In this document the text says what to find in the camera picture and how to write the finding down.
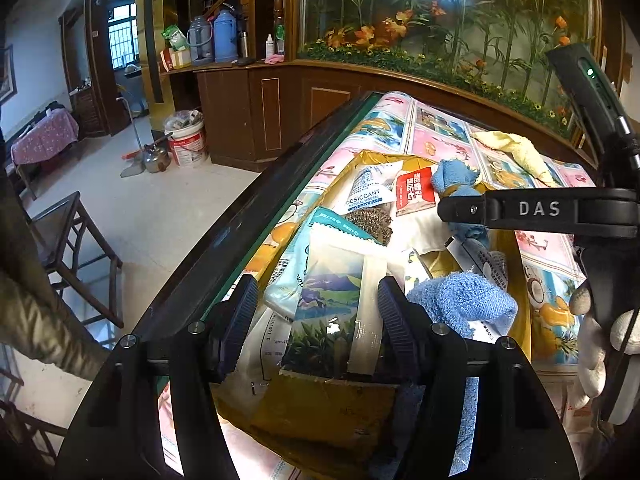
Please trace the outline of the white gloved right hand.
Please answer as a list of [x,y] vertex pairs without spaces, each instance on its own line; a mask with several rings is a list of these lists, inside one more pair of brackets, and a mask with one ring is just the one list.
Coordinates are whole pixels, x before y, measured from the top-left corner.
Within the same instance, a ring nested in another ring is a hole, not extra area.
[[605,358],[612,350],[620,351],[626,341],[624,353],[630,359],[620,392],[608,417],[603,415],[604,408],[600,408],[603,420],[623,425],[639,399],[639,317],[634,316],[634,310],[624,312],[606,334],[591,313],[592,296],[587,281],[572,292],[568,306],[571,314],[582,316],[577,336],[577,378],[570,393],[570,406],[578,410],[603,393],[608,377]]

